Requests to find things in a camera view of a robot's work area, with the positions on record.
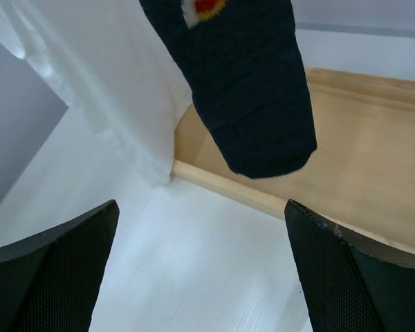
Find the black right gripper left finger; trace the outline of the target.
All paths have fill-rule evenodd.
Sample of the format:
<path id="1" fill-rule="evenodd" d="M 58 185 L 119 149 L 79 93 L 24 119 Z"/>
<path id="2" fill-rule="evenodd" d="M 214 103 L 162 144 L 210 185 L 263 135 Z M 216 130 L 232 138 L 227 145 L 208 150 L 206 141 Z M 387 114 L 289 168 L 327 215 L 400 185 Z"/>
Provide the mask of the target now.
<path id="1" fill-rule="evenodd" d="M 88 331 L 119 213 L 110 200 L 0 247 L 0 331 Z"/>

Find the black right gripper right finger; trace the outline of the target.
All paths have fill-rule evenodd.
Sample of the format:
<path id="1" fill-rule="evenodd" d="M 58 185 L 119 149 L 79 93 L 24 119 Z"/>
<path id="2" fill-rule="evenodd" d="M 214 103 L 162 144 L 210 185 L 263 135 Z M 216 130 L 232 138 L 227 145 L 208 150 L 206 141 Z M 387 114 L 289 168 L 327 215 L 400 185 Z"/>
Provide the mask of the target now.
<path id="1" fill-rule="evenodd" d="M 314 331 L 415 331 L 414 254 L 294 200 L 284 216 Z"/>

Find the dark navy sock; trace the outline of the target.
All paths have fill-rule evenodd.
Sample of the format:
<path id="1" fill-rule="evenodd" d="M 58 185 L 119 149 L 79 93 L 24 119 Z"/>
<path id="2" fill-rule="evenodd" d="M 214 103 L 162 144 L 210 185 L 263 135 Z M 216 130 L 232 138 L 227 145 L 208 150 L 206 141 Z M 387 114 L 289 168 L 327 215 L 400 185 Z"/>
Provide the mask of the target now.
<path id="1" fill-rule="evenodd" d="M 289 1 L 142 1 L 229 169 L 296 172 L 317 149 Z"/>

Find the wooden clothes rack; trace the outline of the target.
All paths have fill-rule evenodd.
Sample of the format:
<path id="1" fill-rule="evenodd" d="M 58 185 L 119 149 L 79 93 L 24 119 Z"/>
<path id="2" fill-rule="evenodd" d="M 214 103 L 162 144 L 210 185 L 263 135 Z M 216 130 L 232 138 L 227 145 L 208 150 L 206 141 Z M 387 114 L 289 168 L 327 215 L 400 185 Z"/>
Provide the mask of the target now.
<path id="1" fill-rule="evenodd" d="M 307 71 L 317 151 L 298 172 L 228 169 L 194 108 L 175 133 L 173 174 L 277 218 L 290 199 L 341 228 L 415 255 L 415 81 Z"/>

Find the white hanging cloth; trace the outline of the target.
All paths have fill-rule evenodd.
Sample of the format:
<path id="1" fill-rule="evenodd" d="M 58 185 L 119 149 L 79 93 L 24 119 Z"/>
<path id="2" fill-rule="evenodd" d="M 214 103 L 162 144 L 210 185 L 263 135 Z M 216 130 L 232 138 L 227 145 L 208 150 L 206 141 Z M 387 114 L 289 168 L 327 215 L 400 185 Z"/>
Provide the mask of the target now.
<path id="1" fill-rule="evenodd" d="M 169 182 L 191 91 L 138 1 L 0 1 L 0 43 L 150 185 Z"/>

